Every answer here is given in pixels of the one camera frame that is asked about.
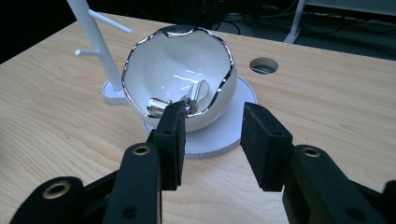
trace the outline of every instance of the table surface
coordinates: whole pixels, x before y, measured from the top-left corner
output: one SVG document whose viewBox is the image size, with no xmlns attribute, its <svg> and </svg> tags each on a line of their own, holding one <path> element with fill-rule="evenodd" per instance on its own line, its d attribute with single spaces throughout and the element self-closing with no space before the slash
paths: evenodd
<svg viewBox="0 0 396 224">
<path fill-rule="evenodd" d="M 102 23 L 117 67 L 132 46 L 165 23 L 108 15 L 133 29 Z M 293 144 L 327 151 L 345 174 L 381 191 L 396 179 L 396 62 L 217 33 L 237 73 L 293 134 Z M 84 184 L 120 166 L 124 150 L 145 142 L 128 105 L 108 105 L 106 74 L 77 23 L 0 65 L 0 222 L 41 183 L 72 175 Z M 259 75 L 253 59 L 276 60 Z M 241 147 L 204 161 L 185 161 L 182 186 L 163 193 L 164 223 L 287 223 L 281 193 L 263 192 Z"/>
</svg>

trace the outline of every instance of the floor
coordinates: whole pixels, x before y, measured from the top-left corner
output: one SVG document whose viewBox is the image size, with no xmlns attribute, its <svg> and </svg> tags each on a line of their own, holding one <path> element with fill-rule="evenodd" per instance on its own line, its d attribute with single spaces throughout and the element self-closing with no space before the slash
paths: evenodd
<svg viewBox="0 0 396 224">
<path fill-rule="evenodd" d="M 231 13 L 213 29 L 283 42 L 294 14 L 253 19 Z M 396 23 L 305 13 L 294 44 L 396 61 Z"/>
<path fill-rule="evenodd" d="M 206 2 L 212 3 L 215 1 L 217 0 L 206 0 Z M 171 9 L 165 7 L 169 7 L 169 2 L 163 1 L 164 6 L 161 7 L 163 10 L 157 10 L 158 8 L 151 6 L 152 2 L 149 0 L 134 0 L 132 2 L 88 0 L 91 9 L 99 12 L 171 22 L 169 21 L 172 16 L 172 13 L 169 13 Z M 265 0 L 265 2 L 279 4 L 274 0 Z M 287 10 L 261 10 L 259 14 L 251 14 L 254 16 L 250 16 L 246 9 L 234 7 L 228 9 L 225 14 L 220 14 L 218 19 L 211 23 L 210 28 L 226 33 L 283 42 L 290 31 L 293 10 L 297 1 L 284 0 L 281 2 L 284 4 L 292 2 L 293 5 L 287 7 Z M 141 7 L 136 7 L 135 3 L 140 3 Z M 175 11 L 184 11 L 180 9 L 180 6 L 182 5 L 178 5 L 178 10 L 174 9 L 174 15 Z M 196 5 L 188 5 L 188 7 L 196 8 Z M 329 14 L 327 11 L 306 7 L 301 23 L 302 31 L 295 44 L 396 61 L 395 18 L 392 17 L 389 21 L 389 18 L 383 20 L 381 17 L 381 20 L 376 20 L 373 17 L 365 18 L 364 15 L 359 15 L 357 19 L 354 16 L 355 14 L 350 16 L 349 13 L 344 14 L 339 11 Z M 0 63 L 32 47 L 76 20 L 66 1 L 48 2 L 45 0 L 34 2 L 1 1 L 0 19 L 3 30 L 0 42 Z"/>
</svg>

